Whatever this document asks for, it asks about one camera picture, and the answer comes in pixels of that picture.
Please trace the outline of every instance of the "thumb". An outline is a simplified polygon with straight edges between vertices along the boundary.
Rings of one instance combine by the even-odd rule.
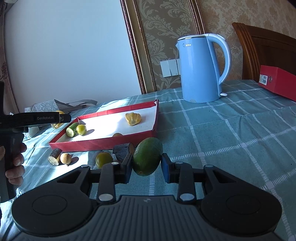
[[[0,147],[0,161],[3,159],[4,155],[5,155],[5,148],[4,148],[4,146],[1,146]]]

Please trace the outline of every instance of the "barcode label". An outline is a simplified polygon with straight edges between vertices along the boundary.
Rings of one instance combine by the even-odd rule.
[[[267,84],[267,75],[260,75],[259,83],[266,85]]]

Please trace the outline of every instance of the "light switch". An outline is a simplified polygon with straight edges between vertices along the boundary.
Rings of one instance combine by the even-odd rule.
[[[178,66],[178,72],[179,72],[179,75],[181,75],[181,64],[180,64],[180,59],[176,59],[177,60],[177,66]]]
[[[179,75],[176,59],[168,60],[168,64],[170,66],[170,74],[171,74],[171,76]]]
[[[170,66],[168,64],[168,60],[160,62],[161,71],[163,73],[163,77],[171,76],[170,74]]]

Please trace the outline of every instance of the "kettle lid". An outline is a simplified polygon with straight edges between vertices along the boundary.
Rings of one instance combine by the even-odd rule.
[[[205,36],[202,35],[202,34],[199,34],[199,35],[187,35],[187,36],[183,36],[183,37],[178,38],[177,41],[182,40],[182,39],[193,39],[193,38],[204,38],[204,37]]]

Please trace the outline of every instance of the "white wall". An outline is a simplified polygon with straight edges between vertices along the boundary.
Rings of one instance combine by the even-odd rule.
[[[21,112],[51,99],[100,103],[141,93],[119,0],[18,0],[4,27]]]

